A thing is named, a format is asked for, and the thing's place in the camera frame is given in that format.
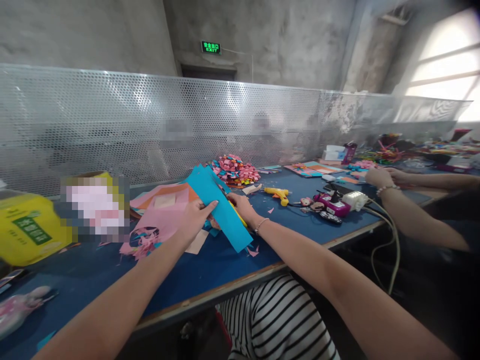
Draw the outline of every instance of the beaded bracelet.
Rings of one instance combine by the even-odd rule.
[[[264,223],[265,220],[270,220],[268,217],[264,218],[262,221],[260,221],[260,223],[258,224],[258,226],[256,227],[256,229],[253,231],[255,233],[255,235],[258,235],[259,234],[259,228],[260,228],[260,225],[262,225]]]
[[[379,188],[377,191],[376,191],[376,195],[379,197],[380,194],[382,193],[383,190],[385,189],[388,189],[388,188],[392,188],[392,189],[397,189],[397,190],[400,190],[400,186],[397,186],[397,185],[388,185],[388,186],[382,186],[381,188]]]

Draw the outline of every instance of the window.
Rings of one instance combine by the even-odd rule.
[[[472,100],[459,122],[480,121],[480,22],[465,10],[432,29],[406,95]]]

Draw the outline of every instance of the metal mesh panel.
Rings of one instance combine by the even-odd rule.
[[[379,124],[452,122],[461,103],[0,64],[0,178],[51,196],[60,177],[97,170],[136,185],[227,153],[287,164],[361,143]]]

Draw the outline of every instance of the black and white striped shirt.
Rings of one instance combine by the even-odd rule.
[[[231,338],[229,359],[340,359],[312,299],[289,274],[216,308]]]

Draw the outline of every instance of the green exit sign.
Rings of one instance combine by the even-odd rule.
[[[208,41],[201,41],[201,52],[209,54],[222,55],[222,48],[220,44]]]

